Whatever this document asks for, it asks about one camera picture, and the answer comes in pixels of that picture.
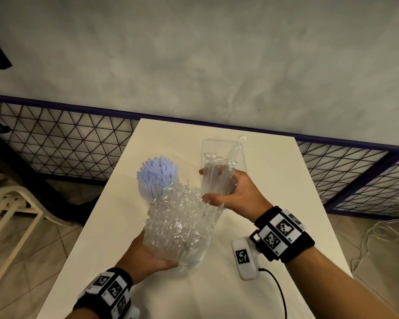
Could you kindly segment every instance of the black wrist strap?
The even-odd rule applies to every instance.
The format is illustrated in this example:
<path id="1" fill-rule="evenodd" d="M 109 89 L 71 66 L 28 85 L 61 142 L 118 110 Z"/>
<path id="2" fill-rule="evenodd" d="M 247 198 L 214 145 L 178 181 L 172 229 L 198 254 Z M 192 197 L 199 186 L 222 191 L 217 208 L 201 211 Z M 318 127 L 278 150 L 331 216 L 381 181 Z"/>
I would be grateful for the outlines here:
<path id="1" fill-rule="evenodd" d="M 306 227 L 287 209 L 278 206 L 261 215 L 254 224 L 259 228 L 250 239 L 269 260 L 287 263 L 315 245 Z"/>
<path id="2" fill-rule="evenodd" d="M 110 268 L 86 287 L 73 310 L 86 307 L 100 319 L 122 318 L 130 308 L 129 291 L 132 285 L 130 274 L 120 268 Z"/>

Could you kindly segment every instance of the bundle of straws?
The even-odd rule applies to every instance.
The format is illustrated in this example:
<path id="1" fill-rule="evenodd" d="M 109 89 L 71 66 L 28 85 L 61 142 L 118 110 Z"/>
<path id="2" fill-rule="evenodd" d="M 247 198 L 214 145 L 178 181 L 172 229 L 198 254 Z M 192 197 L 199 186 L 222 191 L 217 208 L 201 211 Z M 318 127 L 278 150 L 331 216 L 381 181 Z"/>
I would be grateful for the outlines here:
<path id="1" fill-rule="evenodd" d="M 164 156 L 148 159 L 137 172 L 140 196 L 147 202 L 161 198 L 163 189 L 179 182 L 177 166 Z"/>

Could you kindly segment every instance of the white table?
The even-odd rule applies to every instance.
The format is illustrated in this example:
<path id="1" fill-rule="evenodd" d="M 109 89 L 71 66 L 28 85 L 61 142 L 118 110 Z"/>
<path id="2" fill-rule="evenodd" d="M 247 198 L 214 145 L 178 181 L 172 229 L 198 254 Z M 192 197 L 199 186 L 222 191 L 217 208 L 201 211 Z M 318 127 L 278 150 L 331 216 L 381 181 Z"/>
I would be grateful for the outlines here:
<path id="1" fill-rule="evenodd" d="M 115 265 L 142 230 L 148 206 L 138 193 L 142 162 L 166 156 L 179 166 L 180 180 L 200 186 L 198 168 L 204 139 L 244 142 L 248 174 L 274 205 L 291 210 L 307 227 L 316 246 L 346 273 L 349 267 L 309 172 L 292 137 L 241 132 L 142 119 L 124 150 L 98 203 L 60 272 L 38 319 L 63 319 L 77 295 L 101 271 Z M 218 221 L 200 268 L 188 278 L 154 275 L 133 287 L 133 304 L 143 318 L 283 318 L 278 288 L 266 273 L 239 278 L 231 240 L 250 235 L 252 223 L 230 210 Z M 285 267 L 260 256 L 281 284 L 290 318 L 313 318 Z"/>

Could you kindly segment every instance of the white plastic chair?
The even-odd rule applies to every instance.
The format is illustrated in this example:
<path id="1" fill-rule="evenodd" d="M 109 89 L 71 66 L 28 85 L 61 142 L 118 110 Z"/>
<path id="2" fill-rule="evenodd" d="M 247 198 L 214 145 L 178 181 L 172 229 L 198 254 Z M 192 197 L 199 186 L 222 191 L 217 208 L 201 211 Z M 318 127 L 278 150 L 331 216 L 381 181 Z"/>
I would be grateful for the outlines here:
<path id="1" fill-rule="evenodd" d="M 31 207 L 26 208 L 26 203 L 29 203 Z M 0 280 L 3 278 L 7 269 L 15 259 L 16 255 L 24 246 L 28 237 L 31 235 L 31 233 L 34 231 L 34 229 L 40 223 L 40 220 L 43 217 L 59 225 L 72 225 L 72 223 L 64 222 L 63 220 L 60 220 L 56 216 L 52 215 L 44 208 L 42 204 L 40 204 L 37 198 L 35 198 L 28 189 L 21 186 L 6 186 L 0 188 L 0 214 L 3 210 L 7 211 L 3 218 L 0 220 L 0 231 L 5 227 L 7 222 L 11 219 L 16 211 L 29 214 L 37 214 L 37 216 L 34 218 L 31 225 L 25 231 L 24 235 L 21 237 L 16 247 L 13 249 L 9 257 L 1 266 Z"/>

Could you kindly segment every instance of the gray wall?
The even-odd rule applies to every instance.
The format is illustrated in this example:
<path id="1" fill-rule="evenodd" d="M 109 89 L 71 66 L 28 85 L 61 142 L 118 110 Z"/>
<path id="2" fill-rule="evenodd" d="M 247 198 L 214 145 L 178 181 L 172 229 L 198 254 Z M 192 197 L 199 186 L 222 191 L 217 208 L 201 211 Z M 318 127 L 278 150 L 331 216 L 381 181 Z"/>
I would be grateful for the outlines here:
<path id="1" fill-rule="evenodd" d="M 399 144 L 399 0 L 0 0 L 0 95 Z"/>

